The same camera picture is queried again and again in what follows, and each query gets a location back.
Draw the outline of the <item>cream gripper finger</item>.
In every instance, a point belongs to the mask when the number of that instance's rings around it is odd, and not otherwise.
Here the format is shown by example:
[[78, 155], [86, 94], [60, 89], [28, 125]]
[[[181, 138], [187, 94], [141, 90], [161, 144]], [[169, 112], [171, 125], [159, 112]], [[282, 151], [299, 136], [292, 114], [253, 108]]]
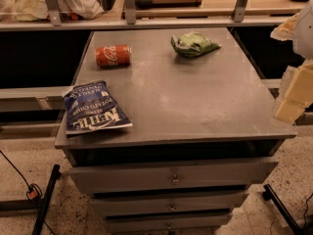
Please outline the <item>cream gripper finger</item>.
[[280, 41], [292, 40], [297, 17], [298, 13], [289, 17], [284, 23], [275, 27], [272, 30], [270, 37]]
[[294, 123], [313, 104], [313, 64], [287, 67], [283, 74], [273, 118]]

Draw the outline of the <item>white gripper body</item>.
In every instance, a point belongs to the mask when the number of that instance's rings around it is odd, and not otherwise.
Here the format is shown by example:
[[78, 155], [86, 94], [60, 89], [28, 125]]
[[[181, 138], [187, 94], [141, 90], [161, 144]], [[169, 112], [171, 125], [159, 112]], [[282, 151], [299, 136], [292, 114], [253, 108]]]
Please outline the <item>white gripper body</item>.
[[293, 52], [305, 59], [313, 59], [313, 0], [299, 12], [293, 32]]

